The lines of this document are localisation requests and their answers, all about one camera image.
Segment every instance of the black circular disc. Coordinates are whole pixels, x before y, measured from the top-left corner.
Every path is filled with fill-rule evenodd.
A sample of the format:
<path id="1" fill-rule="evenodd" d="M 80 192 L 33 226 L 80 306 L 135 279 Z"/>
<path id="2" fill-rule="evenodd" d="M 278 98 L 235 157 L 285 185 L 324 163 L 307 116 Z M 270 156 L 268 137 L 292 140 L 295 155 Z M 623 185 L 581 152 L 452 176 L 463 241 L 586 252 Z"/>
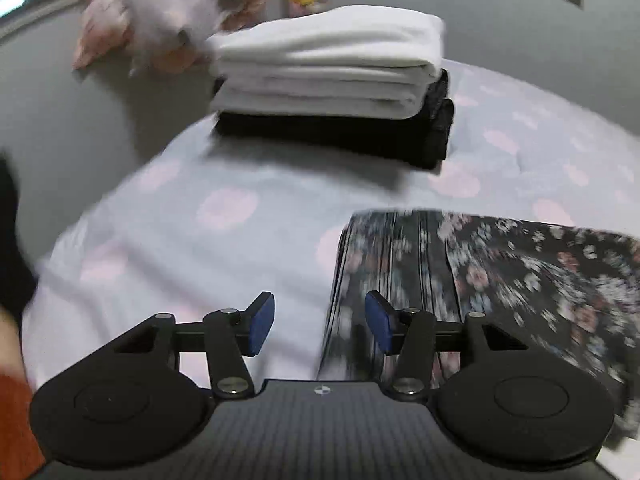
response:
<path id="1" fill-rule="evenodd" d="M 31 428 L 56 460 L 118 468 L 179 447 L 206 412 L 207 399 L 189 378 L 135 354 L 115 354 L 44 384 L 31 403 Z"/>
<path id="2" fill-rule="evenodd" d="M 470 453 L 529 470 L 594 458 L 614 418 L 604 386 L 544 351 L 495 352 L 450 378 L 435 405 Z"/>

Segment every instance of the black cloth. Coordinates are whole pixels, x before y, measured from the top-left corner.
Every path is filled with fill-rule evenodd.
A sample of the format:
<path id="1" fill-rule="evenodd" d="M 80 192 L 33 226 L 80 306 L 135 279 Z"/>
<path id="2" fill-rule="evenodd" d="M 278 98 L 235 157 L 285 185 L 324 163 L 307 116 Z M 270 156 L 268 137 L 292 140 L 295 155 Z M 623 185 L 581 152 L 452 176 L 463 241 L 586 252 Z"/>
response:
<path id="1" fill-rule="evenodd" d="M 616 401 L 613 437 L 640 428 L 640 240 L 605 231 L 436 210 L 355 214 L 340 240 L 319 380 L 389 373 L 364 315 L 397 309 L 462 322 L 484 312 L 590 373 Z M 443 352 L 438 386 L 460 366 Z"/>
<path id="2" fill-rule="evenodd" d="M 0 155 L 0 304 L 20 326 L 22 312 L 31 301 L 38 282 L 18 246 L 17 214 L 17 185 L 9 162 Z"/>
<path id="3" fill-rule="evenodd" d="M 216 131 L 221 136 L 260 137 L 329 146 L 355 153 L 403 160 L 433 169 L 447 156 L 454 105 L 446 99 L 446 70 L 432 83 L 421 110 L 405 120 L 333 116 L 267 116 L 220 113 Z"/>

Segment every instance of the person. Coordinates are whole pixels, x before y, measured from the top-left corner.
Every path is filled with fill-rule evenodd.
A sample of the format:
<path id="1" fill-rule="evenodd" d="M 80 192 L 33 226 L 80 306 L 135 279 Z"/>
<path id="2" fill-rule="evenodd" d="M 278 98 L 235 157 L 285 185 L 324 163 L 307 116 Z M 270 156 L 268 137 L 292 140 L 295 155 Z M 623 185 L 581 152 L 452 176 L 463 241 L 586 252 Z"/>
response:
<path id="1" fill-rule="evenodd" d="M 0 155 L 0 479 L 24 480 L 44 464 L 29 427 L 31 390 L 20 347 L 22 313 L 37 280 L 18 246 L 18 190 Z"/>

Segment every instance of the folded white garment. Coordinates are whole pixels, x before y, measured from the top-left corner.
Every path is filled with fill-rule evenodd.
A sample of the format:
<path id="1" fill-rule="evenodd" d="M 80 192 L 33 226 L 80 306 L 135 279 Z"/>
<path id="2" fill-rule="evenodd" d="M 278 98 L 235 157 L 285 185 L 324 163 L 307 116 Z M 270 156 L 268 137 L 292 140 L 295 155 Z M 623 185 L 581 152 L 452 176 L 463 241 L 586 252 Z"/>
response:
<path id="1" fill-rule="evenodd" d="M 390 99 L 303 97 L 237 90 L 228 81 L 213 101 L 212 111 L 257 115 L 322 115 L 408 119 L 422 108 L 422 96 L 415 101 Z"/>
<path id="2" fill-rule="evenodd" d="M 275 20 L 209 38 L 221 62 L 291 66 L 426 66 L 442 63 L 444 24 L 437 16 L 393 7 L 347 6 Z"/>
<path id="3" fill-rule="evenodd" d="M 352 6 L 217 34 L 213 110 L 406 119 L 440 76 L 437 16 Z"/>

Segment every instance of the gray ribbed panel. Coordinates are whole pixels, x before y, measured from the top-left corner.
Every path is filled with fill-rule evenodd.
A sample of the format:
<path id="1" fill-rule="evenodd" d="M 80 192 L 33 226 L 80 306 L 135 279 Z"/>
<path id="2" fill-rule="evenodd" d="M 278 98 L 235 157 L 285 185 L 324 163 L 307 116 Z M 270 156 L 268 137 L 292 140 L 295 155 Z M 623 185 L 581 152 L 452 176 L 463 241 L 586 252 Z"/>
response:
<path id="1" fill-rule="evenodd" d="M 258 397 L 226 402 L 187 446 L 157 462 L 88 472 L 51 463 L 37 480 L 610 480 L 595 464 L 560 473 L 487 465 L 451 444 L 430 412 L 373 383 L 269 381 Z"/>

